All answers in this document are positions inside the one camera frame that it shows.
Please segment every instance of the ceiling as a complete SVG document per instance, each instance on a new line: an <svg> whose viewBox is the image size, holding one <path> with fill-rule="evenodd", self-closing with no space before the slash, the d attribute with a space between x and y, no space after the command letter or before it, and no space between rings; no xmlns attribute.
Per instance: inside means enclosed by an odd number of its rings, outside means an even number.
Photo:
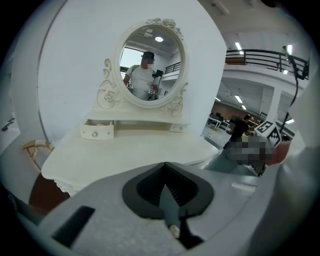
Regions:
<svg viewBox="0 0 320 256"><path fill-rule="evenodd" d="M281 8L261 0L198 0L211 16L227 46L237 50L260 49L281 52L292 45L292 55L309 59L311 41L300 25Z"/></svg>
<svg viewBox="0 0 320 256"><path fill-rule="evenodd" d="M163 38L163 41L156 41L156 37ZM175 39L167 32L157 27L144 27L136 30L128 38L128 42L142 45L145 49L150 51L158 50L171 56L178 52L178 44Z"/></svg>

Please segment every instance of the person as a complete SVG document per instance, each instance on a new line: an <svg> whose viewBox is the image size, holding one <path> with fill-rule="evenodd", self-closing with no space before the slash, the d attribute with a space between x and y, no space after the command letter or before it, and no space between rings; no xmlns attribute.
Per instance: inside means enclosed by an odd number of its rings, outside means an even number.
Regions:
<svg viewBox="0 0 320 256"><path fill-rule="evenodd" d="M223 149L229 148L232 142L241 142L242 134L247 133L251 134L251 131L248 126L250 116L247 114L243 120L238 120L235 122L235 127L229 141L224 145Z"/></svg>
<svg viewBox="0 0 320 256"><path fill-rule="evenodd" d="M155 61L155 54L151 51L145 51L142 55L141 63L132 65L126 72L123 82L125 85L131 81L133 90L132 94L141 100L147 101L150 97L149 91L152 89L157 94L157 84L159 77L152 69Z"/></svg>

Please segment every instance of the floor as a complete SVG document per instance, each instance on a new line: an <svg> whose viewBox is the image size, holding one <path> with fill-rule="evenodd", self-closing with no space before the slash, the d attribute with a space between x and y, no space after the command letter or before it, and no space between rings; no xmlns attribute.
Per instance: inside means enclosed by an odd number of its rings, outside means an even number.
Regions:
<svg viewBox="0 0 320 256"><path fill-rule="evenodd" d="M220 151L223 149L224 145L228 142L231 135L228 134L224 129L218 128L217 130L213 130L210 128L210 125L206 124L203 128L202 135L207 137L210 141L212 141L213 145Z"/></svg>

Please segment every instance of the drawer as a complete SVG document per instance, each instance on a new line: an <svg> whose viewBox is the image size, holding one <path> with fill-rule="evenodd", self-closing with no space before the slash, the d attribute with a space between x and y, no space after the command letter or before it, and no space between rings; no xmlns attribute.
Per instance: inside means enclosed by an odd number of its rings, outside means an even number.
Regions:
<svg viewBox="0 0 320 256"><path fill-rule="evenodd" d="M115 137L113 121L88 119L80 126L81 137L88 140L110 140Z"/></svg>
<svg viewBox="0 0 320 256"><path fill-rule="evenodd" d="M186 128L186 124L172 123L169 128L169 131L174 133L183 133L186 131Z"/></svg>

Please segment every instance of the black cable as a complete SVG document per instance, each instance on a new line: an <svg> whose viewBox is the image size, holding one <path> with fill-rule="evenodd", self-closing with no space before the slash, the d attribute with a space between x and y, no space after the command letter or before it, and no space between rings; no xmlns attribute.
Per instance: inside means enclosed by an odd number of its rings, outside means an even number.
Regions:
<svg viewBox="0 0 320 256"><path fill-rule="evenodd" d="M295 63L295 60L292 58L292 56L290 54L288 54L287 52L287 47L283 46L283 49L285 51L285 54L287 55L288 57L288 60L289 60L289 63L292 64L292 67L293 67L293 74L294 74L294 78L295 78L295 94L294 94L294 97L293 97L293 100L291 101L290 103L290 107L292 106L292 104L295 102L296 98L297 98L297 94L298 94L298 89L299 89L299 82L298 82L298 68L297 68L297 65ZM286 124L286 121L287 121L287 118L289 116L289 112L286 112L285 114L285 117L284 117L284 120L283 120L283 123L281 125L281 128L280 128L280 134L282 132L282 130L284 129L285 127L285 124Z"/></svg>
<svg viewBox="0 0 320 256"><path fill-rule="evenodd" d="M158 85L157 85L157 87L156 87L156 98L157 99L159 99L159 86L160 86L160 81L161 81L161 78L162 78L162 76L160 76L160 79L159 79L159 82L158 82Z"/></svg>

